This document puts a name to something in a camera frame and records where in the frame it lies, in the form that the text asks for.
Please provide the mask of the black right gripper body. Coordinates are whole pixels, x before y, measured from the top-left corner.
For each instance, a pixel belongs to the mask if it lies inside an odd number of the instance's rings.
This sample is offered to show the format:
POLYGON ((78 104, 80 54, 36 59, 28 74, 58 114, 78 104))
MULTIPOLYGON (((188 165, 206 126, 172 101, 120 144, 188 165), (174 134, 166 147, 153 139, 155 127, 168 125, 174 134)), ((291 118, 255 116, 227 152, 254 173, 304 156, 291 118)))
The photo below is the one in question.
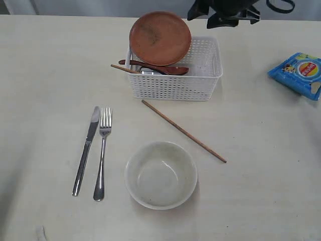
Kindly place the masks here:
POLYGON ((254 7, 257 1, 210 1, 210 7, 225 18, 235 18, 250 21, 250 24, 260 20, 260 11, 254 7))

